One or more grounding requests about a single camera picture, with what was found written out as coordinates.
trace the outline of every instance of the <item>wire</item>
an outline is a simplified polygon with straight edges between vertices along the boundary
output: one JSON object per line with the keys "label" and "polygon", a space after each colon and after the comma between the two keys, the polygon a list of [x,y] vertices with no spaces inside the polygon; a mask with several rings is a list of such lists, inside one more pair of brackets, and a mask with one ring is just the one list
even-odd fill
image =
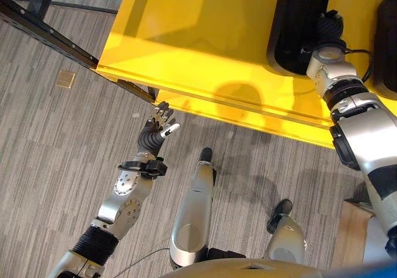
{"label": "wire", "polygon": [[149,254],[143,256],[141,259],[134,261],[133,263],[131,263],[128,267],[126,267],[124,270],[122,270],[121,272],[119,272],[116,276],[114,276],[113,278],[117,278],[118,276],[120,276],[121,274],[123,274],[125,271],[131,269],[133,266],[135,266],[136,264],[138,264],[139,262],[141,262],[142,260],[144,260],[145,258],[148,258],[149,256],[151,256],[154,253],[157,253],[159,251],[162,250],[169,250],[169,248],[161,248],[161,249],[157,249],[156,251],[150,252]]}
{"label": "wire", "polygon": [[[13,1],[30,2],[31,0],[13,0]],[[51,1],[50,5],[52,5],[52,6],[61,6],[61,7],[70,7],[70,8],[76,8],[76,9],[84,9],[84,10],[91,10],[91,11],[99,11],[99,12],[111,13],[111,14],[117,14],[117,10],[108,9],[108,8],[99,8],[99,7],[85,6],[85,5],[73,4],[73,3]]]}
{"label": "wire", "polygon": [[345,52],[344,53],[345,54],[348,54],[348,53],[366,53],[370,57],[370,60],[368,62],[368,68],[367,68],[365,74],[363,75],[363,77],[361,79],[362,82],[365,83],[367,81],[367,79],[371,76],[372,71],[373,71],[373,55],[372,55],[372,53],[370,51],[368,51],[368,50],[351,50],[350,48],[345,48]]}

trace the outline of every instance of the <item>black bellows joint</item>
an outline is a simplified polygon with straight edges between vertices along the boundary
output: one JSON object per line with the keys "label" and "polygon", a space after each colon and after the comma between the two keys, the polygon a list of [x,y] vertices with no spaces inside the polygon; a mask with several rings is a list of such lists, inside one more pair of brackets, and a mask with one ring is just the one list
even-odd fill
{"label": "black bellows joint", "polygon": [[356,94],[368,92],[368,89],[358,79],[344,80],[327,90],[323,99],[331,110],[339,101]]}
{"label": "black bellows joint", "polygon": [[157,156],[164,139],[158,132],[153,122],[147,122],[138,137],[138,150],[150,152],[153,156]]}
{"label": "black bellows joint", "polygon": [[98,227],[90,226],[80,237],[73,251],[103,266],[117,244],[116,237]]}

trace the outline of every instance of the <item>silver metal joint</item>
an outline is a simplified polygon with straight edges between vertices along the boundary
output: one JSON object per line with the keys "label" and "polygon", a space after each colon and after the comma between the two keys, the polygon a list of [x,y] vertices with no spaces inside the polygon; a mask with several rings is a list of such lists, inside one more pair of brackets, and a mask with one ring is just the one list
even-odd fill
{"label": "silver metal joint", "polygon": [[140,175],[134,171],[122,171],[116,183],[114,184],[114,192],[117,195],[125,195],[134,190]]}

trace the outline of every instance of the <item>gray carpet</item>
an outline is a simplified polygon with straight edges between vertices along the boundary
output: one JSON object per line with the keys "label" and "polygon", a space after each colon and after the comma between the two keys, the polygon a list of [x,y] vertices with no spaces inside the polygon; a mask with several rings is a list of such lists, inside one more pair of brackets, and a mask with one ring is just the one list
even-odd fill
{"label": "gray carpet", "polygon": [[[116,9],[120,0],[84,2]],[[46,16],[97,57],[113,20],[62,7]],[[5,23],[0,37],[0,277],[44,277],[96,215],[117,165],[136,153],[151,106]],[[71,90],[54,86],[60,69],[77,72]],[[205,146],[213,148],[218,170],[210,246],[262,257],[272,207],[288,197],[307,235],[306,264],[329,267],[342,201],[354,195],[359,173],[341,166],[332,150],[181,112],[176,117],[182,128],[161,150],[168,172],[156,181],[103,277],[168,246]],[[162,251],[121,277],[170,270]]]}

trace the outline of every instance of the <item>robotic hand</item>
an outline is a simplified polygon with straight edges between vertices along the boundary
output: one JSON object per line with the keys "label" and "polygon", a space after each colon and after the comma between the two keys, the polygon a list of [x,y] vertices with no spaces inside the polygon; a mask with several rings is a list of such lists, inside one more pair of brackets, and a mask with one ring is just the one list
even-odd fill
{"label": "robotic hand", "polygon": [[138,219],[153,179],[166,173],[167,166],[157,155],[166,137],[180,127],[175,119],[167,122],[172,113],[166,102],[154,108],[154,114],[146,121],[138,138],[138,153],[132,161],[118,167],[120,176],[112,193],[100,206],[97,217],[48,278],[100,277],[116,245]]}

